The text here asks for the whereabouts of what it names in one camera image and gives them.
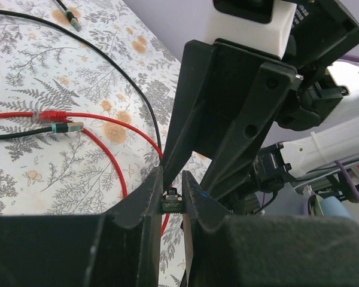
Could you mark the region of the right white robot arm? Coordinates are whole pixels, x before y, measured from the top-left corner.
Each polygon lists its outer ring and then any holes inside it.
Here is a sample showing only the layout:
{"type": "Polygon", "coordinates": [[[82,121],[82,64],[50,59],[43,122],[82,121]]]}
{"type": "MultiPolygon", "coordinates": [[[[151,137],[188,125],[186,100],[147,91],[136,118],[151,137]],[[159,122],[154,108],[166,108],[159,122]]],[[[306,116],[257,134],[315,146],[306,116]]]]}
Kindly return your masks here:
{"type": "Polygon", "coordinates": [[[359,154],[359,23],[340,1],[204,1],[186,43],[166,147],[169,188],[193,152],[202,189],[272,191],[359,154]]]}

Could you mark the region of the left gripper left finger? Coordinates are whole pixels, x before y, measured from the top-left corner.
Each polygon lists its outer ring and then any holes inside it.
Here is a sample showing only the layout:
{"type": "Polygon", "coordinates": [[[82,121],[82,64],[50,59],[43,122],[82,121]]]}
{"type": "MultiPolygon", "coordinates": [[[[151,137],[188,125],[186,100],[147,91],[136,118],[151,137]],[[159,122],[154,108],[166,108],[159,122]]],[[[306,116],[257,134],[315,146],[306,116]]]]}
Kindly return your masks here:
{"type": "Polygon", "coordinates": [[[163,171],[97,215],[0,216],[0,286],[157,286],[163,171]]]}

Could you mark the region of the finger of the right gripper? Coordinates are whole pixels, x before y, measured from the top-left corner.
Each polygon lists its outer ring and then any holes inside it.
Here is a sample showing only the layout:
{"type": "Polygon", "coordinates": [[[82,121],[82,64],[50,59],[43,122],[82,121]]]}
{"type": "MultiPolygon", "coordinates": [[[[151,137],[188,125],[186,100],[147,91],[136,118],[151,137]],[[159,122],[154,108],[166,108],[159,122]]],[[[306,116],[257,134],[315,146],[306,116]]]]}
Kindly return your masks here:
{"type": "Polygon", "coordinates": [[[184,47],[168,138],[161,159],[165,188],[179,174],[197,144],[219,45],[219,41],[207,44],[191,40],[184,47]]]}

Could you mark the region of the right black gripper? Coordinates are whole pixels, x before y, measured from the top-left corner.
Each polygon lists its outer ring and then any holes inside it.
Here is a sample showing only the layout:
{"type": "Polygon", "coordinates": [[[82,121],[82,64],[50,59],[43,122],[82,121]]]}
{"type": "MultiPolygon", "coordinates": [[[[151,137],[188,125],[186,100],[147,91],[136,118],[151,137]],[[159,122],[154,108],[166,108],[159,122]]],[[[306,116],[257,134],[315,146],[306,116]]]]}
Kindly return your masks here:
{"type": "MultiPolygon", "coordinates": [[[[269,23],[273,2],[213,4],[226,14],[269,23]]],[[[340,1],[287,2],[297,7],[283,58],[215,40],[220,45],[212,73],[212,126],[228,130],[200,184],[215,199],[245,182],[274,118],[284,129],[310,129],[348,93],[326,71],[359,44],[359,23],[340,1]],[[289,91],[296,71],[302,79],[289,91]]]]}

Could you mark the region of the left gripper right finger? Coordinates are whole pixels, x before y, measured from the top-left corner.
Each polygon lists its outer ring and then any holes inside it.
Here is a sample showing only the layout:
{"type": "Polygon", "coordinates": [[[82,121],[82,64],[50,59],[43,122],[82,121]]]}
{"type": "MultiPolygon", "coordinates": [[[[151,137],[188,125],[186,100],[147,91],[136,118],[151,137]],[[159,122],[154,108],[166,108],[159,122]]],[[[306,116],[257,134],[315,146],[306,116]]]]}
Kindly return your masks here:
{"type": "Polygon", "coordinates": [[[348,218],[234,215],[182,173],[187,286],[359,286],[348,218]]]}

